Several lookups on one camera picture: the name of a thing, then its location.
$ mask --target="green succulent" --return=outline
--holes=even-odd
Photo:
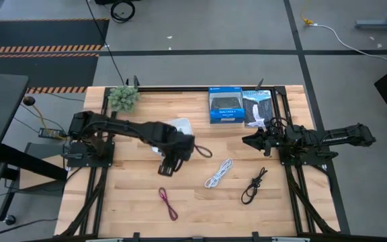
[[[129,86],[120,86],[110,89],[108,101],[113,110],[117,112],[131,113],[134,105],[140,98],[137,89]]]

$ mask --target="orange striped tape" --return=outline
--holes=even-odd
[[[0,58],[44,58],[44,57],[82,57],[96,56],[99,54],[84,53],[84,54],[0,54]]]
[[[87,87],[29,87],[26,93],[85,93]]]
[[[80,44],[68,46],[0,46],[0,53],[7,52],[60,52],[60,51],[86,51],[101,50],[100,44]]]
[[[96,20],[110,20],[108,17],[95,18]],[[91,18],[77,18],[77,19],[0,19],[0,22],[45,22],[45,21],[88,21]]]

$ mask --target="wooden table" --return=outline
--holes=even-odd
[[[85,110],[101,112],[104,90],[88,88]],[[303,86],[289,85],[286,90],[294,123],[313,128]],[[118,118],[132,122],[188,118],[196,144],[209,148],[213,158],[205,159],[194,151],[173,177],[164,177],[157,174],[160,157],[148,145],[135,138],[116,136],[99,237],[132,237],[134,232],[140,232],[141,237],[249,237],[253,231],[261,236],[296,235],[288,183],[278,154],[272,151],[270,157],[264,157],[263,152],[242,143],[241,138],[253,134],[254,128],[244,128],[244,124],[210,124],[206,91],[142,92],[135,113],[118,114]],[[205,188],[204,182],[227,158],[234,161],[232,169],[216,188]],[[242,204],[241,194],[262,167],[268,173],[257,196],[250,205]],[[313,206],[338,230],[327,177],[307,166],[304,175]],[[83,168],[65,186],[55,234],[63,232],[83,206],[88,177],[89,168]],[[175,222],[170,220],[167,207],[158,196],[160,187],[167,190],[169,201],[179,214]],[[304,209],[300,202],[299,205],[307,231]],[[94,208],[90,214],[88,233]]]

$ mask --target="gray floor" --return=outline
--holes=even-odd
[[[344,49],[332,32],[302,26],[299,13],[303,0],[290,3],[304,49]],[[106,8],[95,6],[93,1],[91,5],[96,17],[109,16]],[[280,0],[143,0],[135,5],[137,13],[131,22],[110,22],[107,39],[112,50],[295,49]],[[378,44],[387,49],[387,32],[353,28],[357,19],[380,19],[385,15],[385,0],[311,0],[305,13],[315,22],[334,28],[343,41],[360,49],[378,49]],[[76,17],[89,17],[84,0],[5,0],[0,11],[0,19]],[[387,73],[387,62],[367,56],[307,56],[306,60],[325,128],[361,122],[378,139],[369,149],[336,147],[340,155],[335,167],[351,232],[387,236],[387,106],[373,86]],[[115,61],[125,78],[137,75],[142,85],[255,84],[261,78],[264,84],[304,84],[297,56],[118,56]],[[111,59],[100,57],[94,85],[119,83]],[[64,128],[82,105],[44,94],[36,99],[44,116]],[[41,127],[21,108],[16,117],[33,128]],[[48,141],[13,121],[4,142],[24,149],[27,142]],[[58,197],[17,194],[10,213],[18,218],[18,224],[56,218],[59,202]],[[0,235],[0,241],[50,237],[54,224],[12,231]]]

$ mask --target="white cable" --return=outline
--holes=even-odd
[[[227,159],[226,161],[222,162],[219,171],[216,172],[213,177],[209,178],[206,183],[204,183],[204,186],[206,188],[214,188],[215,186],[217,186],[222,177],[229,171],[229,169],[231,169],[231,167],[232,159]]]
[[[360,50],[357,50],[355,49],[354,47],[351,47],[351,46],[348,46],[347,44],[343,43],[343,41],[340,40],[339,36],[337,35],[337,33],[335,32],[335,30],[333,30],[331,27],[328,27],[328,26],[324,26],[324,25],[318,25],[318,24],[310,24],[309,26],[312,26],[312,27],[322,27],[322,28],[326,28],[330,31],[332,31],[334,34],[335,34],[335,37],[337,37],[338,41],[344,45],[345,47],[351,49],[351,50],[354,50],[356,52],[359,52],[361,54],[364,54],[366,56],[369,56],[369,57],[375,57],[375,58],[380,58],[380,59],[384,59],[385,61],[387,61],[387,58],[383,57],[383,56],[378,56],[378,55],[374,55],[374,54],[367,54],[365,52],[362,52]]]

